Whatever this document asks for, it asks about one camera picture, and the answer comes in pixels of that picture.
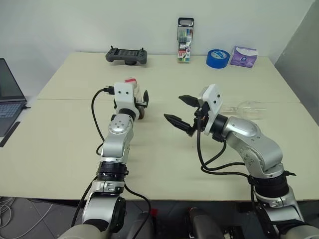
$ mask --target marker pen box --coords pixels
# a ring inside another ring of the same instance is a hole
[[[180,17],[177,22],[177,59],[179,62],[189,62],[193,35],[194,18]]]
[[[252,68],[257,56],[258,50],[256,49],[235,46],[230,64]]]

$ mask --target remote controller with screen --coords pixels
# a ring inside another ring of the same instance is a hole
[[[111,46],[105,58],[108,62],[122,60],[126,65],[133,66],[137,62],[145,64],[148,59],[148,53],[143,48],[140,50],[124,50]]]

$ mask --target purple tissue packet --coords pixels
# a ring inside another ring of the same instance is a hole
[[[252,68],[258,56],[258,50],[235,46],[233,58],[230,61],[231,65],[244,66]]]

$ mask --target laptop screen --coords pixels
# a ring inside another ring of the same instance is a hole
[[[25,100],[25,97],[15,81],[8,65],[0,58],[0,102]]]

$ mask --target blue tape roll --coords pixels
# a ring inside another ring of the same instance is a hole
[[[208,52],[206,64],[213,68],[224,68],[229,61],[229,53],[227,51],[213,49]]]

